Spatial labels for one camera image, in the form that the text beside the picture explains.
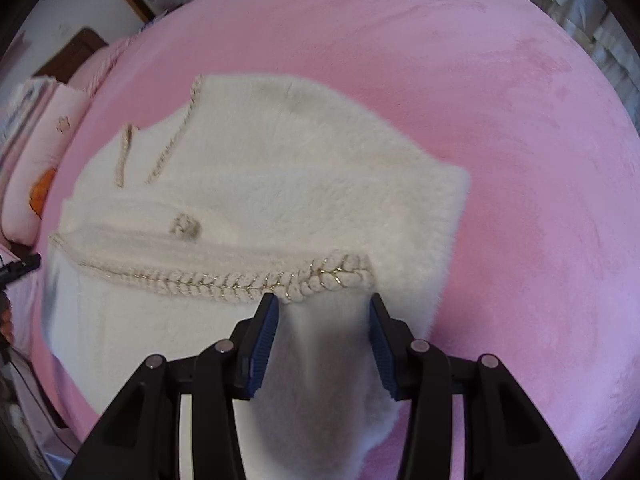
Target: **braided trim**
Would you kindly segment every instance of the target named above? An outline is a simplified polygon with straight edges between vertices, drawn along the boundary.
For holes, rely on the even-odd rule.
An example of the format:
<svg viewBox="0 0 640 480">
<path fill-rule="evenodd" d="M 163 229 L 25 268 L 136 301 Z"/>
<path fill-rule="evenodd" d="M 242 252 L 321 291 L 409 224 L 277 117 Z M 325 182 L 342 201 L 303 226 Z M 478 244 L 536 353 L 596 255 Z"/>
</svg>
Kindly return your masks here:
<svg viewBox="0 0 640 480">
<path fill-rule="evenodd" d="M 303 301 L 306 296 L 324 290 L 371 288 L 375 282 L 368 256 L 357 254 L 334 252 L 327 258 L 316 258 L 301 269 L 215 275 L 206 271 L 132 268 L 84 260 L 59 236 L 51 235 L 50 240 L 78 266 L 97 271 L 111 282 L 124 282 L 158 294 L 199 296 L 227 303 L 259 301 L 263 294 L 272 292 L 286 304 Z"/>
<path fill-rule="evenodd" d="M 146 181 L 145 181 L 146 184 L 152 184 L 158 179 L 158 177 L 162 173 L 162 170 L 164 170 L 164 166 L 166 165 L 167 161 L 169 160 L 172 153 L 174 152 L 176 145 L 184 137 L 184 134 L 187 131 L 187 124 L 189 123 L 191 114 L 193 113 L 193 110 L 196 107 L 198 97 L 200 95 L 201 87 L 202 87 L 202 76 L 199 75 L 193 82 L 193 85 L 191 85 L 191 92 L 190 92 L 191 97 L 189 100 L 189 108 L 187 108 L 187 113 L 184 116 L 184 119 L 182 120 L 182 124 L 178 128 L 178 131 L 175 133 L 175 135 L 171 138 L 169 143 L 164 147 L 164 150 L 162 150 L 162 153 L 160 154 L 160 156 L 158 157 L 158 161 L 156 162 L 155 168 L 153 168 L 151 173 L 149 173 L 149 176 L 146 178 Z"/>
<path fill-rule="evenodd" d="M 111 55 L 100 65 L 100 68 L 91 78 L 91 81 L 89 81 L 89 85 L 86 88 L 86 92 L 89 94 L 89 97 L 95 97 L 98 89 L 107 79 L 107 76 L 110 74 L 111 70 L 113 70 L 113 67 L 120 59 L 120 56 L 122 56 L 124 51 L 128 49 L 129 45 L 133 42 L 136 36 L 137 35 L 131 38 L 127 38 L 126 40 L 123 40 L 120 44 L 118 44 Z"/>
<path fill-rule="evenodd" d="M 138 130 L 133 124 L 125 124 L 120 135 L 120 156 L 116 163 L 116 170 L 114 175 L 114 183 L 117 187 L 124 187 L 124 165 L 127 163 L 127 157 L 129 156 L 129 149 L 131 146 L 131 139 L 133 133 Z"/>
</svg>

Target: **fuzzy fabric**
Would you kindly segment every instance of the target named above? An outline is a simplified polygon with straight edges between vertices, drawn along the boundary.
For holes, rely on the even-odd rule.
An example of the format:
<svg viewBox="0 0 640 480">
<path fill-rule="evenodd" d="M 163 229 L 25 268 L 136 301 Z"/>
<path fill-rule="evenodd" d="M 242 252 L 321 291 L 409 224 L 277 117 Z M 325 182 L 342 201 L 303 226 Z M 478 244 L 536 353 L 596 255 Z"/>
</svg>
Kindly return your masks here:
<svg viewBox="0 0 640 480">
<path fill-rule="evenodd" d="M 370 295 L 429 331 L 467 175 L 313 82 L 212 76 L 191 95 L 78 179 L 47 264 L 50 347 L 100 413 L 147 355 L 198 354 L 272 290 L 265 383 L 236 404 L 247 476 L 355 479 L 398 410 Z"/>
</svg>

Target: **pink bed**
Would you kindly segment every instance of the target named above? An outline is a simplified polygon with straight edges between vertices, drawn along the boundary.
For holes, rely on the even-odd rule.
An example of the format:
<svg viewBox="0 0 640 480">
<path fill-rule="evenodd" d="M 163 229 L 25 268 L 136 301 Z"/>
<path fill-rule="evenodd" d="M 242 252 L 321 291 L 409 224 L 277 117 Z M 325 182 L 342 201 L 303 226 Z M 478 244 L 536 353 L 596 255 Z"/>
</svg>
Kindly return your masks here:
<svg viewBox="0 0 640 480">
<path fill-rule="evenodd" d="M 527 0 L 197 0 L 141 33 L 100 88 L 37 250 L 46 258 L 62 200 L 123 123 L 152 124 L 197 74 L 231 72 L 318 80 L 469 170 L 430 339 L 499 355 L 583 480 L 601 478 L 640 418 L 640 140 L 582 49 Z M 84 437 L 97 415 L 44 345 L 39 302 L 35 316 L 36 372 Z M 405 424 L 363 480 L 395 478 Z"/>
</svg>

